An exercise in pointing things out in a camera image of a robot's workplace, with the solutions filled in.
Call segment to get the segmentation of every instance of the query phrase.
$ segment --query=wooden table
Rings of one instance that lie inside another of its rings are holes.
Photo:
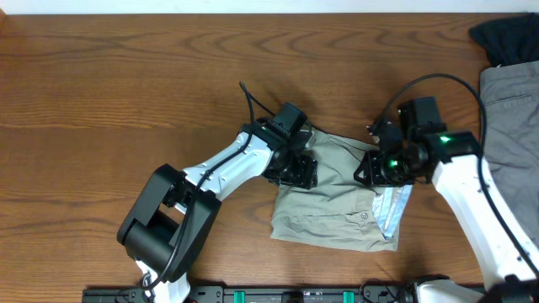
[[[8,16],[0,34],[0,297],[74,302],[140,273],[115,234],[155,168],[213,156],[248,121],[237,82],[269,108],[291,101],[327,131],[365,127],[406,82],[447,72],[478,85],[467,31],[494,14]],[[429,80],[452,129],[478,130],[457,84]],[[263,115],[256,109],[256,115]],[[191,280],[359,285],[443,273],[482,281],[432,186],[417,185],[397,252],[270,239],[277,188],[256,178],[221,208]]]

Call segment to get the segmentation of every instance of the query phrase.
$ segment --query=khaki shorts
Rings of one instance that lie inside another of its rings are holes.
[[[398,228],[386,239],[372,211],[385,189],[368,189],[353,176],[365,151],[376,147],[315,130],[306,149],[318,161],[318,185],[279,187],[271,237],[362,252],[397,250]]]

